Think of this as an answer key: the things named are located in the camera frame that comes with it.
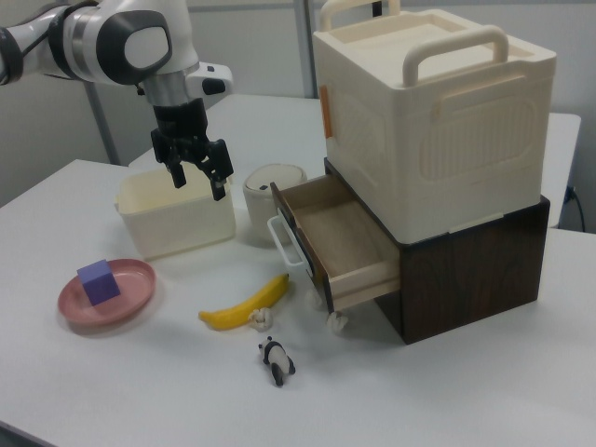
white table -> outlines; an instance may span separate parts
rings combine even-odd
[[[301,157],[277,155],[254,152],[237,171]],[[151,262],[156,294],[135,318],[94,331],[62,319],[76,268],[138,256],[113,207],[132,171],[76,161],[0,209],[3,427],[60,447],[593,445],[593,235],[549,230],[536,303],[409,346],[373,303],[333,335],[295,278],[270,332],[297,368],[278,389],[258,357],[264,335],[196,318],[284,269],[240,208],[234,240]]]
[[[246,207],[242,184],[268,163],[292,163],[308,178],[324,174],[325,138],[318,100],[231,95],[208,110],[208,134],[223,138],[236,174],[235,206]],[[576,151],[581,119],[550,114],[542,176],[542,195],[550,200],[549,227],[559,225],[565,187]],[[138,170],[159,169],[153,150],[130,163]]]

wooden drawer cabinet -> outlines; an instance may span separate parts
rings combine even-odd
[[[549,201],[415,244],[395,241],[326,160],[274,200],[329,312],[375,300],[405,343],[537,298]]]

storage box lid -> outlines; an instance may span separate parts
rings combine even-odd
[[[545,77],[554,73],[552,51],[440,10],[401,12],[315,37],[392,88],[492,62],[552,60]]]

open drawer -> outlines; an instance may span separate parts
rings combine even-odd
[[[339,179],[272,190],[330,313],[400,289],[398,247]]]

small white cup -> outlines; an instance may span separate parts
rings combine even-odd
[[[275,183],[281,190],[305,181],[306,173],[302,168],[279,164],[262,166],[246,179],[242,188],[244,198],[249,209],[252,227],[260,238],[273,242],[267,221],[277,216],[278,210],[273,203],[271,183]]]

